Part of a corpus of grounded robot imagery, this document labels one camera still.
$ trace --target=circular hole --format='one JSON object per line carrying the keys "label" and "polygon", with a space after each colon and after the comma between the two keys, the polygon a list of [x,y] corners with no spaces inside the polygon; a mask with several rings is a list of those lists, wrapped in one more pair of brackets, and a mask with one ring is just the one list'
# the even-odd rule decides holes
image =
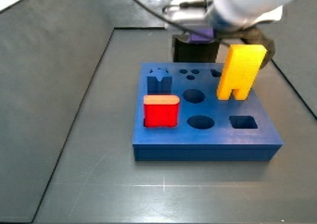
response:
{"label": "circular hole", "polygon": [[193,74],[198,74],[198,73],[199,73],[199,70],[198,70],[198,69],[193,69],[193,70],[191,70],[191,73],[193,73]]}
{"label": "circular hole", "polygon": [[187,102],[197,104],[203,102],[205,94],[197,89],[189,89],[183,92],[183,98]]}
{"label": "circular hole", "polygon": [[186,78],[187,78],[187,80],[194,80],[194,76],[193,75],[189,75]]}
{"label": "circular hole", "polygon": [[214,126],[214,121],[207,116],[193,116],[187,119],[187,123],[198,130],[206,130]]}
{"label": "circular hole", "polygon": [[186,70],[186,69],[182,69],[182,70],[179,71],[179,73],[186,74],[186,73],[187,73],[187,70]]}

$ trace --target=yellow block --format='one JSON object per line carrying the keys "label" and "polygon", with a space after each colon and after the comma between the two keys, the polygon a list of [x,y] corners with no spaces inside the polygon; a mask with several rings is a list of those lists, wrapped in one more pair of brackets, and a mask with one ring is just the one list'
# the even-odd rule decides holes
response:
{"label": "yellow block", "polygon": [[261,44],[231,44],[217,89],[219,100],[245,100],[258,74],[266,49]]}

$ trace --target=gray wall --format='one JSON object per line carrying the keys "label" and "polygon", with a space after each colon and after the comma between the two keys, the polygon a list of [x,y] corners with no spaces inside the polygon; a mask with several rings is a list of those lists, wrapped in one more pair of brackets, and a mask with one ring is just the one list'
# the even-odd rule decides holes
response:
{"label": "gray wall", "polygon": [[262,26],[276,40],[274,61],[317,118],[317,0],[294,0],[284,19]]}
{"label": "gray wall", "polygon": [[112,28],[96,0],[0,15],[0,222],[29,222]]}

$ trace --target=small hole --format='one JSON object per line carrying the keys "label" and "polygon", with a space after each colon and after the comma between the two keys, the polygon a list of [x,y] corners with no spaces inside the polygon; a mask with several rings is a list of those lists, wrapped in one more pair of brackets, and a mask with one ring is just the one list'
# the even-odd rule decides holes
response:
{"label": "small hole", "polygon": [[187,119],[187,123],[198,130],[210,129],[214,126],[214,121],[206,116],[194,116]]}
{"label": "small hole", "polygon": [[198,73],[199,73],[199,70],[198,70],[198,69],[193,69],[193,70],[191,70],[191,73],[193,73],[193,74],[198,74]]}
{"label": "small hole", "polygon": [[187,78],[187,80],[194,80],[194,76],[193,75],[189,75],[186,78]]}
{"label": "small hole", "polygon": [[215,78],[222,77],[222,73],[219,71],[217,71],[215,69],[211,69],[210,72],[211,72],[213,77],[215,77]]}
{"label": "small hole", "polygon": [[203,102],[205,94],[197,89],[189,89],[183,92],[183,98],[194,104]]}
{"label": "small hole", "polygon": [[231,116],[229,117],[231,127],[234,129],[257,129],[258,124],[250,116]]}

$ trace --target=rectangular hole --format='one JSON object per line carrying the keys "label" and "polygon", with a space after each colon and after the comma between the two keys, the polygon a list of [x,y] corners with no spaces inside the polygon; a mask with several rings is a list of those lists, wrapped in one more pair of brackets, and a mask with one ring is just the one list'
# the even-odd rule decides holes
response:
{"label": "rectangular hole", "polygon": [[251,116],[230,116],[229,120],[234,129],[258,128],[258,124]]}

